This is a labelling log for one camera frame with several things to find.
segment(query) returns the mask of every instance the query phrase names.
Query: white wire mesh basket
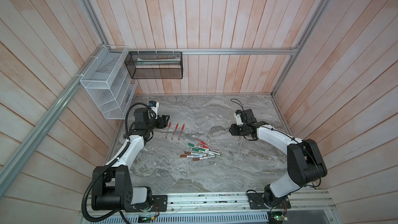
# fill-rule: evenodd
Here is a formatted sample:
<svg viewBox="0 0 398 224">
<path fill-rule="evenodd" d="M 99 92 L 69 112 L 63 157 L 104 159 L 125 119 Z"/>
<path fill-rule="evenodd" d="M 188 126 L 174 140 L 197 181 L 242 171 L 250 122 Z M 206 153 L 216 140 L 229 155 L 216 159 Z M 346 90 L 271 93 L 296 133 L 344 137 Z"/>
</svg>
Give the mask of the white wire mesh basket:
<svg viewBox="0 0 398 224">
<path fill-rule="evenodd" d="M 84 88 L 110 89 L 122 63 L 127 57 L 125 46 L 106 45 L 84 73 L 80 82 Z"/>
<path fill-rule="evenodd" d="M 114 52 L 105 46 L 80 80 L 101 113 L 109 119 L 125 118 L 126 108 L 138 85 L 137 80 L 131 84 L 123 64 L 127 50 L 122 47 L 122 52 Z"/>
</svg>

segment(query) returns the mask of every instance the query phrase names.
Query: red marker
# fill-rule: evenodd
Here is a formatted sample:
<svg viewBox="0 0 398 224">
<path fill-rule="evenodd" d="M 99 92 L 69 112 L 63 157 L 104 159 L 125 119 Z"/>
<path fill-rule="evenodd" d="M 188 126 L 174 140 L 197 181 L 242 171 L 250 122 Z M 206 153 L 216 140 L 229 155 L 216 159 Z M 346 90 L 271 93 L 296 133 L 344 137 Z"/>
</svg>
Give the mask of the red marker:
<svg viewBox="0 0 398 224">
<path fill-rule="evenodd" d="M 185 127 L 185 123 L 182 125 L 182 129 L 181 129 L 180 135 L 178 136 L 178 140 L 180 140 L 180 137 L 181 137 L 182 131 L 184 130 L 184 127 Z"/>
<path fill-rule="evenodd" d="M 170 130 L 170 127 L 171 127 L 171 126 L 172 126 L 172 123 L 170 122 L 169 128 L 167 128 L 166 138 L 167 138 L 167 135 L 169 135 L 169 130 Z"/>
<path fill-rule="evenodd" d="M 177 128 L 178 128 L 178 122 L 177 122 L 177 125 L 176 125 L 176 129 L 174 130 L 174 133 L 173 133 L 173 136 L 172 136 L 172 140 L 173 140 L 174 135 L 176 134 Z"/>
</svg>

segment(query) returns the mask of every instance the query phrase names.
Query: gray marble table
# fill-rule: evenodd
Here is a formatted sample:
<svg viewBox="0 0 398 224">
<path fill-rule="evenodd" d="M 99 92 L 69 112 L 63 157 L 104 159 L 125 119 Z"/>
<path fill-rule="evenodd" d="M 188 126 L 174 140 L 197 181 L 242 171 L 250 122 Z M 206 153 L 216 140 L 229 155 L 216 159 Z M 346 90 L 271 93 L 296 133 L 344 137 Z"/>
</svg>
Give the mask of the gray marble table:
<svg viewBox="0 0 398 224">
<path fill-rule="evenodd" d="M 287 166 L 282 152 L 264 141 L 247 141 L 228 132 L 235 122 L 234 112 L 240 109 L 231 98 L 239 99 L 245 109 L 251 108 L 258 121 L 283 130 L 269 95 L 135 97 L 133 103 L 159 102 L 158 114 L 170 115 L 172 126 L 167 139 L 166 128 L 156 129 L 138 153 L 130 173 L 133 186 L 150 186 L 154 193 L 263 190 L 281 177 Z M 134 121 L 132 113 L 129 125 Z M 183 123 L 185 129 L 178 140 Z M 201 161 L 180 158 L 191 150 L 188 143 L 197 143 L 197 138 L 218 148 L 222 156 Z"/>
</svg>

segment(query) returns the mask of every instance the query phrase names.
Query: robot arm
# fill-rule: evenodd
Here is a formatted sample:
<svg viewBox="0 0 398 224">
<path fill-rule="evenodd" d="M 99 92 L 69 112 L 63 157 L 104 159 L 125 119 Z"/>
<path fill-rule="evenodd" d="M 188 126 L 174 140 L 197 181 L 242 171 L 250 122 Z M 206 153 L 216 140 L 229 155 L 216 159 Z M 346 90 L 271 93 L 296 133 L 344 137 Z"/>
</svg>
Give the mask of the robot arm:
<svg viewBox="0 0 398 224">
<path fill-rule="evenodd" d="M 274 129 L 266 122 L 257 122 L 251 109 L 235 112 L 236 124 L 232 124 L 233 136 L 251 135 L 261 139 L 287 155 L 287 172 L 264 188 L 264 203 L 274 207 L 291 192 L 309 182 L 326 176 L 327 169 L 315 141 L 302 140 Z"/>
</svg>

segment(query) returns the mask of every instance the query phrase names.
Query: metal base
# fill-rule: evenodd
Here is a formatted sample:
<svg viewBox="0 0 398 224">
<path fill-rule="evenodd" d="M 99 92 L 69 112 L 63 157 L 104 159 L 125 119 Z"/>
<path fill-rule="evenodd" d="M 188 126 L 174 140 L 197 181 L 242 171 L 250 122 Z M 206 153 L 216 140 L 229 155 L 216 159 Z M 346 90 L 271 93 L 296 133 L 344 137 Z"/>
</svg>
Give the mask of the metal base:
<svg viewBox="0 0 398 224">
<path fill-rule="evenodd" d="M 157 203 L 159 212 L 165 212 L 167 210 L 167 195 L 154 195 L 152 197 L 152 201 Z M 132 205 L 131 208 L 126 209 L 127 213 L 131 212 L 141 212 L 142 208 L 145 208 L 146 206 L 140 206 L 139 204 Z M 148 212 L 155 212 L 155 208 L 152 208 Z"/>
<path fill-rule="evenodd" d="M 250 209 L 269 209 L 269 207 L 264 203 L 263 193 L 248 193 L 249 205 Z M 290 201 L 286 197 L 286 199 L 282 200 L 280 204 L 278 204 L 275 209 L 284 208 L 286 204 L 286 208 L 291 208 Z"/>
</svg>

